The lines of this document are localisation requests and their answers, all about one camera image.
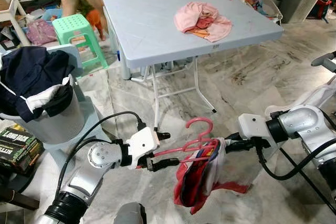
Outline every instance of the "table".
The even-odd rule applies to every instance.
[[[281,37],[282,28],[239,0],[103,0],[110,29],[119,42],[122,78],[131,78],[129,68],[153,66],[157,63],[194,57],[195,86],[158,95],[155,70],[152,80],[155,94],[155,128],[157,129],[159,98],[196,90],[215,112],[198,87],[197,55],[230,48],[258,44]],[[231,33],[211,43],[192,34],[183,34],[174,25],[176,11],[190,1],[208,2],[233,23]]]

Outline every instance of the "pink hanger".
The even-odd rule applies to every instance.
[[[189,128],[190,125],[192,125],[195,122],[207,122],[208,123],[208,129],[206,131],[200,133],[198,135],[197,139],[187,142],[185,145],[183,145],[183,147],[158,152],[158,153],[155,153],[154,156],[158,157],[158,156],[166,155],[166,154],[169,154],[169,153],[181,152],[181,151],[182,152],[194,152],[194,151],[206,150],[206,149],[215,150],[216,147],[218,146],[218,140],[212,139],[212,138],[203,138],[203,136],[209,134],[211,132],[211,130],[213,129],[213,122],[208,118],[198,117],[198,118],[194,118],[194,119],[189,120],[187,122],[187,124],[185,125],[185,127]],[[194,145],[194,144],[197,144],[197,147],[188,148],[190,145]],[[207,159],[209,159],[209,157],[191,158],[191,159],[187,159],[187,160],[182,160],[182,161],[180,161],[180,163],[207,160]]]

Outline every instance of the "black cable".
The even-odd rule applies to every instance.
[[[288,155],[287,152],[285,152],[284,149],[280,148],[280,151],[283,153],[283,155],[288,159],[288,161],[296,167],[297,164],[295,161]],[[307,181],[307,183],[313,188],[313,190],[320,196],[320,198],[323,200],[323,202],[330,208],[330,210],[336,215],[336,209],[330,204],[328,199],[323,195],[323,193],[317,188],[317,186],[313,183],[313,181],[310,180],[310,178],[302,171],[300,170],[299,173],[301,176]]]
[[[95,129],[98,125],[100,125],[102,122],[110,119],[110,118],[113,118],[115,116],[119,116],[119,115],[124,115],[124,114],[132,114],[136,117],[137,121],[138,121],[138,129],[139,129],[139,125],[145,125],[141,118],[138,116],[138,114],[136,114],[135,112],[133,111],[123,111],[123,112],[119,112],[119,113],[116,113],[116,114],[113,114],[113,115],[109,115],[101,120],[99,120],[94,126],[92,126],[80,139],[79,141],[74,145],[74,147],[71,149],[67,159],[65,160],[64,162],[64,165],[61,169],[61,172],[59,174],[59,177],[58,177],[58,184],[57,184],[57,189],[56,189],[56,193],[55,193],[55,197],[57,197],[60,189],[61,189],[61,185],[62,185],[62,181],[63,181],[63,178],[64,178],[64,174],[65,174],[65,171],[67,169],[67,166],[68,166],[68,163],[69,161],[71,160],[71,158],[75,155],[75,153],[78,151],[77,150],[77,147],[81,144],[81,142],[85,139],[85,137],[87,137],[87,135],[90,134],[90,132]]]
[[[323,110],[321,111],[323,113],[324,118],[327,119],[328,123],[333,127],[334,130],[336,130],[336,124],[331,120],[331,118]]]
[[[277,180],[287,180],[299,173],[302,168],[304,168],[313,158],[315,158],[316,155],[318,155],[320,152],[324,151],[327,147],[330,145],[336,143],[336,138],[322,144],[319,146],[316,150],[312,151],[307,157],[305,157],[293,170],[291,170],[289,173],[278,176],[271,172],[271,170],[266,165],[266,160],[263,155],[263,149],[262,146],[256,146],[257,155],[259,157],[259,162],[261,163],[261,166],[264,168],[264,170],[268,173],[269,176],[272,178],[275,178]]]

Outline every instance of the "gray laundry basket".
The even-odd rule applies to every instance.
[[[70,85],[73,87],[72,75],[69,74],[69,78]],[[47,112],[44,111],[38,119],[28,123],[22,120],[20,116],[1,113],[0,117],[16,122],[46,144],[61,144],[69,141],[78,135],[85,123],[75,92],[73,92],[69,107],[56,116],[49,117]]]

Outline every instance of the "folded clothes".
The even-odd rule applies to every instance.
[[[210,42],[226,37],[232,23],[220,15],[209,3],[189,2],[177,11],[174,17],[177,29],[183,33],[190,32]]]

